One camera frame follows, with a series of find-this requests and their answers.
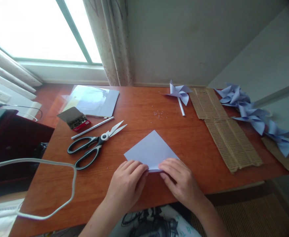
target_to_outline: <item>window frame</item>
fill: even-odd
[[[56,0],[60,11],[62,12],[73,36],[76,39],[76,42],[78,43],[85,59],[87,62],[76,62],[76,61],[63,61],[63,60],[50,60],[50,59],[33,59],[33,58],[19,58],[19,57],[13,57],[8,52],[6,52],[1,46],[0,50],[3,51],[6,55],[8,55],[10,58],[12,58],[15,61],[18,62],[38,62],[38,63],[51,63],[51,64],[73,64],[73,65],[93,65],[93,66],[102,66],[102,63],[94,63],[92,62],[92,59],[85,47],[85,44],[80,36],[80,33],[78,29],[76,28],[76,25],[72,19],[72,16],[69,12],[69,9],[65,3],[64,0]]]

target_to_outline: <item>hand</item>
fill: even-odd
[[[168,158],[159,164],[159,169],[168,173],[176,181],[174,184],[167,174],[160,173],[174,197],[189,210],[194,211],[197,203],[206,198],[199,189],[192,171],[182,161]]]
[[[148,169],[140,161],[123,162],[115,171],[103,202],[116,214],[126,214],[140,198]]]

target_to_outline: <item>curtain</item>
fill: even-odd
[[[40,79],[27,71],[12,58],[0,50],[0,84],[21,94],[28,99],[34,99],[36,90],[33,86],[41,86]]]
[[[127,0],[83,0],[111,86],[132,86]]]

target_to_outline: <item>paper square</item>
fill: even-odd
[[[166,142],[153,130],[125,154],[127,160],[138,160],[149,166],[149,172],[159,172],[158,165],[167,158],[176,158]]]

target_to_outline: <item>paper pinwheel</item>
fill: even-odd
[[[185,86],[185,85],[174,86],[172,80],[170,81],[170,94],[167,94],[167,95],[177,97],[183,116],[185,116],[185,113],[184,113],[181,101],[185,104],[185,106],[187,105],[188,100],[190,98],[189,95],[187,94],[189,92],[192,92],[192,90],[188,88],[188,86]]]
[[[225,106],[237,108],[241,117],[232,118],[251,123],[253,128],[262,135],[265,129],[266,116],[270,113],[262,109],[255,109],[254,103],[251,103],[250,97],[240,89],[240,86],[231,83],[227,83],[227,86],[221,91],[215,89],[222,97],[220,102]],[[274,121],[269,120],[269,131],[265,134],[277,143],[280,151],[287,157],[289,154],[289,141],[284,138],[289,138],[289,131],[278,128]]]
[[[273,121],[269,121],[269,131],[265,133],[272,138],[276,143],[280,151],[285,157],[289,155],[289,141],[285,138],[289,138],[289,131],[277,127],[277,124]]]

